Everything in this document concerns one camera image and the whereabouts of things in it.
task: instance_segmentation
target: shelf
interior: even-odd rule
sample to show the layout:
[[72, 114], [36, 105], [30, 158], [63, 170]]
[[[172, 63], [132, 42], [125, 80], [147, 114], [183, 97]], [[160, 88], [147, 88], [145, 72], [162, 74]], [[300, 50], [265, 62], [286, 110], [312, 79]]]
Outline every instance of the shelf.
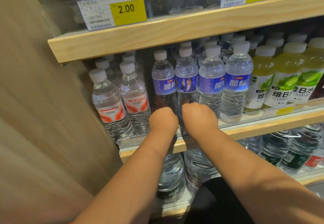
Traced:
[[269, 0], [198, 13], [154, 18], [144, 23], [48, 40], [65, 63], [324, 15], [324, 0]]
[[[251, 116], [243, 115], [242, 119], [251, 119]], [[280, 130], [292, 129], [307, 124], [320, 123], [323, 121], [324, 107], [321, 107], [287, 115], [256, 120], [253, 122], [242, 123], [239, 125], [233, 125], [221, 128], [221, 130], [231, 136], [234, 140], [239, 140], [247, 137], [277, 132]], [[222, 127], [223, 125], [225, 125], [225, 123], [221, 124], [219, 122], [218, 125], [219, 127]], [[198, 145], [191, 136], [179, 136], [172, 141], [168, 153], [180, 153], [197, 147]], [[128, 158], [135, 152], [137, 148], [138, 146], [132, 146], [119, 150], [119, 155], [123, 163], [128, 160]]]
[[[324, 168], [301, 172], [292, 175], [292, 178], [305, 186], [314, 184], [316, 182], [321, 182], [324, 181]], [[185, 190], [182, 198], [175, 203], [163, 205], [161, 204], [161, 201], [159, 199], [156, 199], [154, 202], [151, 219], [183, 216], [186, 212], [189, 211], [191, 201], [192, 195], [190, 194], [188, 189]]]

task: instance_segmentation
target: bottle cap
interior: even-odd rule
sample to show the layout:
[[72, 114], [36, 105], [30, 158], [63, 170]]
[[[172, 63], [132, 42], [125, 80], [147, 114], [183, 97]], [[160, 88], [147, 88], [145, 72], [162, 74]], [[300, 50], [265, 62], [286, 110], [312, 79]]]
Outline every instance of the bottle cap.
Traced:
[[210, 39], [210, 37], [200, 38], [200, 39], [199, 39], [199, 43], [200, 43], [201, 45], [203, 45], [204, 42], [205, 42], [206, 40], [208, 40], [208, 39]]
[[233, 46], [233, 53], [235, 54], [247, 54], [250, 49], [250, 42], [248, 41], [243, 41], [243, 42], [238, 42]]
[[293, 33], [287, 37], [287, 42], [305, 42], [307, 34]]
[[257, 50], [255, 51], [255, 55], [271, 57], [274, 56], [275, 52], [276, 52], [276, 48], [273, 46], [260, 46], [257, 47]]
[[256, 49], [258, 47], [258, 42], [257, 41], [249, 41], [250, 42], [250, 50]]
[[285, 32], [284, 31], [275, 31], [269, 34], [269, 38], [283, 38]]
[[256, 35], [253, 35], [251, 37], [251, 40], [257, 41], [257, 42], [262, 42], [263, 39], [264, 39], [264, 35], [263, 34], [256, 34]]
[[100, 58], [95, 61], [95, 65], [97, 68], [107, 69], [110, 67], [109, 61], [104, 58]]
[[284, 52], [303, 53], [306, 47], [307, 44], [304, 42], [288, 42], [283, 48], [284, 48]]
[[89, 72], [89, 76], [92, 80], [92, 82], [97, 83], [105, 80], [107, 78], [107, 74], [104, 69], [97, 68], [93, 69]]
[[222, 42], [229, 41], [229, 40], [232, 39], [233, 35], [234, 35], [233, 32], [232, 32], [232, 33], [227, 33], [227, 34], [222, 34], [222, 35], [221, 35], [221, 41], [222, 41]]
[[187, 47], [191, 48], [191, 41], [181, 42], [180, 47], [181, 48], [187, 48]]
[[128, 74], [135, 71], [135, 64], [133, 61], [123, 61], [119, 66], [123, 74]]
[[283, 38], [278, 38], [278, 37], [273, 37], [273, 38], [269, 38], [267, 39], [267, 41], [265, 42], [265, 45], [267, 46], [273, 46], [273, 47], [281, 47], [285, 40]]
[[133, 54], [124, 54], [123, 61], [132, 61], [135, 62], [135, 55]]
[[208, 39], [205, 41], [204, 45], [205, 45], [205, 48], [207, 48], [209, 46], [217, 45], [217, 40]]
[[158, 50], [154, 52], [154, 58], [157, 61], [161, 61], [167, 58], [167, 52], [165, 50]]
[[192, 48], [191, 47], [186, 47], [186, 48], [180, 48], [179, 49], [179, 54], [181, 57], [187, 57], [192, 55]]
[[115, 55], [105, 55], [103, 56], [104, 59], [108, 60], [109, 62], [113, 61], [115, 59]]
[[308, 46], [316, 49], [324, 49], [324, 38], [312, 38]]
[[219, 56], [220, 53], [221, 53], [221, 46], [219, 45], [211, 45], [206, 47], [206, 55], [208, 57]]
[[254, 29], [242, 31], [242, 35], [245, 35], [247, 38], [252, 37], [254, 35]]
[[127, 52], [125, 52], [125, 54], [133, 54], [133, 55], [135, 55], [136, 54], [136, 50], [127, 51]]
[[236, 35], [232, 37], [232, 45], [235, 45], [238, 42], [244, 42], [245, 41], [245, 35]]

